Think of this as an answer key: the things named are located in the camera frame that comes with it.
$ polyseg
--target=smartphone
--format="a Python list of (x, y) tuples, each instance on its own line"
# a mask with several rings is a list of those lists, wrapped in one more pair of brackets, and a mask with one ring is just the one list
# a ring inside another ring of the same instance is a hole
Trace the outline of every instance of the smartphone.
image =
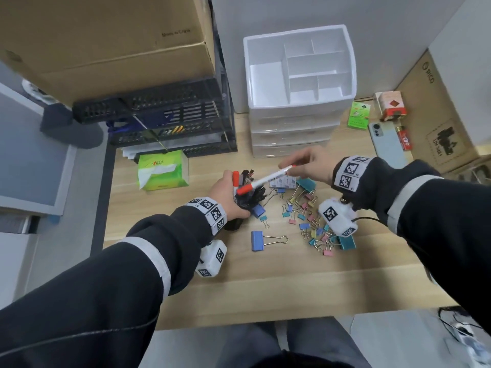
[(396, 169), (401, 169), (408, 164), (394, 123), (391, 121), (370, 123), (368, 124), (368, 131), (370, 131), (370, 137), (372, 137), (378, 157)]

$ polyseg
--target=large cardboard box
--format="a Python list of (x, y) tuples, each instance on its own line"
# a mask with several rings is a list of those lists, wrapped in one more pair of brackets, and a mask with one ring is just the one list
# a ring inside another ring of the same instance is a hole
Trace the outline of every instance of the large cardboard box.
[(206, 0), (7, 0), (0, 59), (66, 105), (215, 73)]
[(408, 114), (401, 120), (412, 144), (412, 155), (446, 173), (491, 153), (474, 145), (445, 88), (429, 51), (404, 78), (402, 92)]

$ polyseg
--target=green small box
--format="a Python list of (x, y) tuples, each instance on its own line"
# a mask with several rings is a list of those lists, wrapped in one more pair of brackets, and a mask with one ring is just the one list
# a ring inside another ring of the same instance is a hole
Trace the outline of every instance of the green small box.
[(353, 102), (348, 118), (348, 126), (355, 129), (367, 129), (370, 116), (370, 105), (366, 103)]
[(141, 155), (138, 160), (140, 190), (189, 186), (187, 156), (181, 151), (167, 154)]

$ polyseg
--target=black sleeve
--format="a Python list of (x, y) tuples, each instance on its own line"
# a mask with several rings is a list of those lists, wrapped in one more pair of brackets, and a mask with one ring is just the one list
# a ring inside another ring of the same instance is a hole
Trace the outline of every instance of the black sleeve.
[[(189, 283), (201, 248), (212, 239), (205, 216), (190, 206), (145, 218), (128, 236), (147, 240), (163, 256), (171, 273), (169, 294)], [(0, 366), (138, 367), (162, 300), (163, 282), (151, 260), (132, 244), (114, 244), (0, 310)]]
[[(376, 157), (355, 192), (333, 188), (356, 208), (374, 210), (387, 224), (388, 211), (404, 186), (424, 175), (439, 174), (421, 160), (393, 169)], [(491, 187), (430, 179), (407, 200), (397, 225), (397, 235), (406, 239), (436, 282), (488, 333), (491, 317), (485, 296), (491, 284), (490, 220)]]

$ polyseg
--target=gray pants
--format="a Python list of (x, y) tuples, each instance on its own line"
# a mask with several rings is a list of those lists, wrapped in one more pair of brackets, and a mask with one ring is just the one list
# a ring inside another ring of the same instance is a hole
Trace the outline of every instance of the gray pants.
[[(289, 320), (286, 337), (291, 352), (355, 368), (371, 368), (351, 336), (332, 316)], [(217, 368), (250, 368), (279, 353), (274, 322), (234, 325)]]

